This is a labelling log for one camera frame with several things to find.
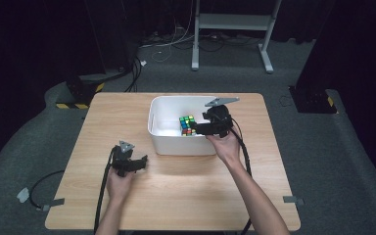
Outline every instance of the human hand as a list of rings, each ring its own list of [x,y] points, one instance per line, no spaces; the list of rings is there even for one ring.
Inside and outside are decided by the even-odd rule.
[[[111,203],[121,204],[124,201],[129,193],[134,173],[134,171],[127,172],[125,177],[120,177],[116,169],[112,167],[109,169],[107,189]]]
[[[227,166],[240,162],[240,144],[237,137],[232,133],[232,130],[223,138],[220,138],[218,135],[207,135],[206,137],[212,142],[218,157]]]

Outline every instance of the white plastic bin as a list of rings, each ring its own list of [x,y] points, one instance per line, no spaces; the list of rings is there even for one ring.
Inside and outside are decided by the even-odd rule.
[[[160,96],[151,103],[148,130],[159,155],[214,155],[215,148],[204,135],[181,136],[179,118],[194,116],[196,123],[209,122],[203,113],[214,96]]]

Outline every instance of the gray fabric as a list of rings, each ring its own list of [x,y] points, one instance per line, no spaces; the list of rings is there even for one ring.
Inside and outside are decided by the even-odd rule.
[[[265,73],[256,44],[201,51],[198,71],[190,70],[191,50],[171,47],[170,57],[157,62],[169,55],[169,47],[141,49],[138,57],[147,65],[137,83],[138,92],[261,93],[293,194],[305,200],[299,207],[302,227],[295,234],[376,234],[376,170],[339,94],[327,91],[339,110],[336,115],[299,114],[289,94],[288,86],[296,83],[312,45],[270,42],[274,74]],[[124,91],[130,82],[131,74],[108,81],[103,92]],[[24,187],[30,188],[68,163],[87,111],[55,107],[64,87],[62,83],[46,93],[47,108],[27,122],[0,153],[0,234],[92,234],[47,230],[47,212],[16,198]],[[44,180],[34,192],[34,201],[50,204],[61,177]]]

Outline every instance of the human arm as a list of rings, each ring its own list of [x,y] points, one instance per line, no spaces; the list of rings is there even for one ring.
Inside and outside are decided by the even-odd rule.
[[[285,221],[259,185],[246,172],[240,162],[240,145],[230,131],[227,136],[209,135],[218,157],[227,166],[249,213],[252,225],[258,234],[289,234]]]
[[[118,222],[124,201],[130,190],[134,172],[128,172],[120,177],[113,168],[109,169],[106,187],[109,192],[109,203],[97,228],[96,235],[118,234]]]

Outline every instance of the rubik's cube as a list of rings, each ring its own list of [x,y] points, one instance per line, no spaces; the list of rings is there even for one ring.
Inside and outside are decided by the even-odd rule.
[[[195,129],[191,128],[189,124],[190,121],[195,121],[193,116],[185,116],[185,117],[179,118],[179,122],[181,123],[181,135],[182,136],[190,136],[190,135],[197,134]]]

